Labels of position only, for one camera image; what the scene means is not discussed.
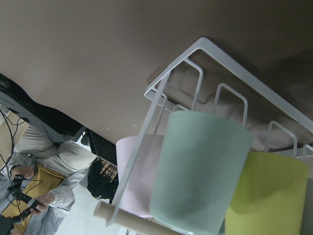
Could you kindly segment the green plastic cup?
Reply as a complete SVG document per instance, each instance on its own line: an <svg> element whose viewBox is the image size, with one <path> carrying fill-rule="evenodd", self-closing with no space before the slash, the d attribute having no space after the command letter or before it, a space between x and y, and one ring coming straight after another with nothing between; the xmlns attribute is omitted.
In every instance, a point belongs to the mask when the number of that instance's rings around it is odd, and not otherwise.
<svg viewBox="0 0 313 235"><path fill-rule="evenodd" d="M253 136L241 125L196 111L170 114L149 205L152 216L185 235L216 235Z"/></svg>

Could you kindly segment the pink plastic cup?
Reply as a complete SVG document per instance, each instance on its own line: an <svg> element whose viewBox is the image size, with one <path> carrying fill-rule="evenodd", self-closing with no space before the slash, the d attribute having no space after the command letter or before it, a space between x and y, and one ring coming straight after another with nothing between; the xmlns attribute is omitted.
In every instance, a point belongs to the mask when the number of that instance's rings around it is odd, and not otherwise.
<svg viewBox="0 0 313 235"><path fill-rule="evenodd" d="M146 135L138 157L133 166L126 185L120 208L142 218L151 218L149 204L152 197L154 182L164 136ZM131 136L116 143L117 168L119 181L136 144L137 137Z"/></svg>

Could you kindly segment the yellow-green plastic cup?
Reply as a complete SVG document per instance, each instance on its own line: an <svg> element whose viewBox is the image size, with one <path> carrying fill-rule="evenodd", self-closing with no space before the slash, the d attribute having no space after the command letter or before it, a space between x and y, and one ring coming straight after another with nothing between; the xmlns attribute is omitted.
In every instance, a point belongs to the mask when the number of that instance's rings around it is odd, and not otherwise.
<svg viewBox="0 0 313 235"><path fill-rule="evenodd" d="M300 234L309 170L292 157L249 152L225 216L225 233Z"/></svg>

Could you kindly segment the person in grey jacket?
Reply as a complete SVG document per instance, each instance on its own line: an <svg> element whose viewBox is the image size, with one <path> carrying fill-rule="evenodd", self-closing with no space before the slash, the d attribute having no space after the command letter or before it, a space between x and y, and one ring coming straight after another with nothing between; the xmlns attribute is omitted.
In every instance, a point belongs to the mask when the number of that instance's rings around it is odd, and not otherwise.
<svg viewBox="0 0 313 235"><path fill-rule="evenodd" d="M47 134L29 126L13 150L8 166L0 172L0 214L19 215L27 204L13 204L7 188L19 174L24 193L40 203L11 235L54 235L75 203L73 188L85 177L96 155L72 141L54 143Z"/></svg>

